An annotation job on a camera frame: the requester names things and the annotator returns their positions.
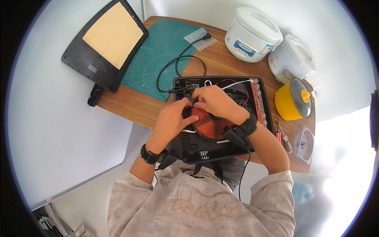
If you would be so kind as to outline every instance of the black wristband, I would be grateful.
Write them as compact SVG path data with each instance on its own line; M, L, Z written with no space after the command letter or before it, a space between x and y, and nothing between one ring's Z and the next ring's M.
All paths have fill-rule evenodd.
M146 163L150 165L154 165L159 158L164 159L164 157L167 156L167 153L168 151L166 149L163 149L163 151L157 155L151 151L146 151L146 144L141 147L141 157Z
M239 128L247 135L251 135L257 129L257 117L250 115L250 118L245 120Z

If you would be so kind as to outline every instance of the blue label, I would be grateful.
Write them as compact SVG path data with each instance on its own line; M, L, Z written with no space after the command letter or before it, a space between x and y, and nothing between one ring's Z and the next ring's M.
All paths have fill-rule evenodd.
M271 48L274 47L273 45L269 45L267 44L263 49L262 51L259 53L259 54L262 54L262 55L265 55L267 54L268 52L270 52Z
M253 57L253 55L255 54L254 50L247 47L245 44L241 43L239 40L236 40L236 42L234 43L234 47L244 51L245 53L247 53L249 57Z

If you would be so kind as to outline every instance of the person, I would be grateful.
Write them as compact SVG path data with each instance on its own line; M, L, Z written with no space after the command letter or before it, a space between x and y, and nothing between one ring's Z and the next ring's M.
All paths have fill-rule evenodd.
M196 98L195 108L238 126L252 116L216 85L196 88ZM161 153L184 127L199 119L182 118L183 108L191 105L183 98L160 112L146 151ZM201 167L192 177L194 165L181 160L160 170L153 186L155 165L140 155L130 172L112 187L109 236L293 236L293 180L288 155L268 129L259 122L256 127L248 138L269 175L251 187L249 204L240 202L212 169Z

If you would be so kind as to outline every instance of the beige sweatshirt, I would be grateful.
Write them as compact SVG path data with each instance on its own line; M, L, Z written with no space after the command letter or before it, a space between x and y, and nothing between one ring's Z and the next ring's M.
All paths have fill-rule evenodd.
M251 187L250 204L202 167L181 161L159 171L155 186L128 173L114 183L108 206L110 237L293 236L293 181L289 170Z

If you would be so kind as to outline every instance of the red screwdriver handle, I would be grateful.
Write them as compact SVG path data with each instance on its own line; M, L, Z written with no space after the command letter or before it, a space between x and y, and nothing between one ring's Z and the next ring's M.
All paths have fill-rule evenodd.
M275 136L276 136L276 138L278 139L279 142L282 141L282 133L280 131L276 131L275 132Z

